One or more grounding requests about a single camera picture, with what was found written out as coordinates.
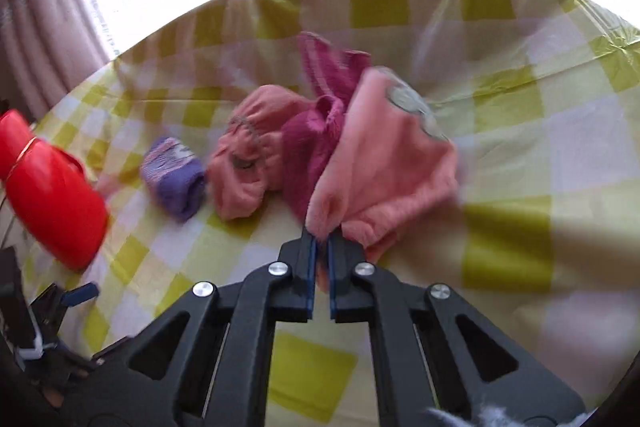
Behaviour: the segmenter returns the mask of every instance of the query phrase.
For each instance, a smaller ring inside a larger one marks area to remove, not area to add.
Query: purple sock
[[[204,200],[204,168],[180,140],[162,137],[140,164],[140,176],[156,201],[178,221],[186,221]]]

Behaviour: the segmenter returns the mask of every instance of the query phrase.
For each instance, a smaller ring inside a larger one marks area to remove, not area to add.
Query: triangular cutout
[[[152,380],[162,380],[188,322],[187,312],[177,314],[151,342],[131,357],[129,367]]]
[[[485,382],[498,380],[518,368],[518,361],[502,349],[488,334],[466,315],[458,315],[456,324],[471,354],[480,378]]]

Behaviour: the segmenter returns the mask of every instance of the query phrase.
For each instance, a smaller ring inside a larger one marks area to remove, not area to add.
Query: metal bolt
[[[193,285],[193,293],[198,297],[209,297],[213,293],[213,285],[207,281],[196,282]]]
[[[434,284],[431,287],[431,297],[434,299],[448,299],[451,295],[451,288],[446,284]]]
[[[283,263],[282,261],[276,261],[275,263],[271,263],[269,265],[269,273],[271,275],[275,275],[276,277],[280,277],[286,274],[289,271],[289,266],[287,263]]]
[[[366,277],[367,275],[371,275],[373,272],[375,272],[376,267],[371,263],[358,263],[356,264],[356,267],[353,269],[353,271],[356,272],[357,275]]]

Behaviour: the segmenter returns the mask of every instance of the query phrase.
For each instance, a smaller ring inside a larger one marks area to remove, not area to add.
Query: pink curtain
[[[41,118],[109,60],[102,30],[91,0],[0,0],[0,54],[9,66],[1,82],[14,83],[2,91],[17,87]]]

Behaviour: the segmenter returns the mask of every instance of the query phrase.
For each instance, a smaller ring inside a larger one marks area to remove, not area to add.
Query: plastic tablecloth
[[[159,136],[201,158],[261,84],[311,94],[301,30],[364,50],[425,97],[460,150],[456,201],[426,214],[381,263],[446,282],[590,405],[640,346],[640,31],[588,0],[211,0],[93,74],[37,132],[76,155],[111,220],[81,275],[39,245],[35,295],[95,281],[62,337],[89,354],[140,331],[199,280],[237,282],[301,225],[279,195],[221,221],[210,203],[179,225],[140,180]],[[81,233],[70,230],[69,233]],[[376,425],[366,325],[278,325],[268,425]]]

